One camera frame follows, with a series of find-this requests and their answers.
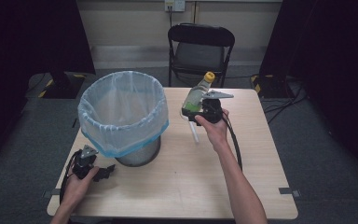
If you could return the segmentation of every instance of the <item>trash can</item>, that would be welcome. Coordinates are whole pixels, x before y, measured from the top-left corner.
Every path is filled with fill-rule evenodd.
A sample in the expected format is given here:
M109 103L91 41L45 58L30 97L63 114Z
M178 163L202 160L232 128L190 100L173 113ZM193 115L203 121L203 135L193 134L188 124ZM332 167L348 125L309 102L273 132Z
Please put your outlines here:
M155 159L169 125L161 84L134 71L98 79L84 91L77 111L81 132L97 150L127 166Z

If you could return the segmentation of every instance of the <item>finger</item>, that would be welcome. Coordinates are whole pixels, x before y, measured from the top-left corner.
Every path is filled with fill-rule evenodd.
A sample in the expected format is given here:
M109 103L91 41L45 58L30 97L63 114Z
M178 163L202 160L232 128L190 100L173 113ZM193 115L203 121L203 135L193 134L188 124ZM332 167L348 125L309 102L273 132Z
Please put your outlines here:
M229 111L226 109L223 109L223 114L226 115L226 118L228 118Z
M87 180L91 180L95 175L97 175L98 170L100 170L99 166L92 167L92 169L89 170L89 173L84 178Z
M208 125L209 121L206 120L203 116L197 115L196 117L194 117L194 119L196 119L196 121L202 125L202 127L205 128L205 125Z

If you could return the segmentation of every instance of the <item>chair backrest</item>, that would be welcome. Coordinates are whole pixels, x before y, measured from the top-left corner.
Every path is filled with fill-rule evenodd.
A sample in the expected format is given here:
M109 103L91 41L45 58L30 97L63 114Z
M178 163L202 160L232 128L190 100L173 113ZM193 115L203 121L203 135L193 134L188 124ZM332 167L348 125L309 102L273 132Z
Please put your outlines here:
M168 39L171 46L173 41L231 48L235 43L234 34L228 29L195 23L180 23L174 25L168 31Z

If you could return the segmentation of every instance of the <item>metal bracket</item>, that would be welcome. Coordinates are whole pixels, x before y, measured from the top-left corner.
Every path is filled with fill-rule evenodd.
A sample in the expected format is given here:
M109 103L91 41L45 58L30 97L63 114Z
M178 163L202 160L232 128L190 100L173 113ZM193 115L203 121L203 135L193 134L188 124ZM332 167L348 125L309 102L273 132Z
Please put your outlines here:
M291 188L279 188L280 194L291 194L294 198L301 197L301 193L298 189L292 190Z
M223 93L221 91L209 91L202 95L204 99L222 99L222 98L234 98L233 94Z
M45 191L43 192L42 197L50 199L53 195L60 195L60 189L53 189L52 191Z
M96 154L98 154L98 151L96 149L89 147L88 145L84 145L80 158L85 159Z

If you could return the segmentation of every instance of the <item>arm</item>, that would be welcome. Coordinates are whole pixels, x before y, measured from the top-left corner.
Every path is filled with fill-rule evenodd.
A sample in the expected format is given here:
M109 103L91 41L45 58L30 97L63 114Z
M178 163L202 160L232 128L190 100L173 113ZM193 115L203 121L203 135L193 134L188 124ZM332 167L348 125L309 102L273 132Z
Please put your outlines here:
M83 179L77 178L76 175L69 176L62 203L58 207L50 224L64 224L68 222L69 217L84 198L92 178L97 174L98 170L99 167L95 166Z
M212 124L202 116L196 116L216 151L225 175L231 210L236 223L267 223L263 204L255 190L243 175L227 141L227 125L224 121Z

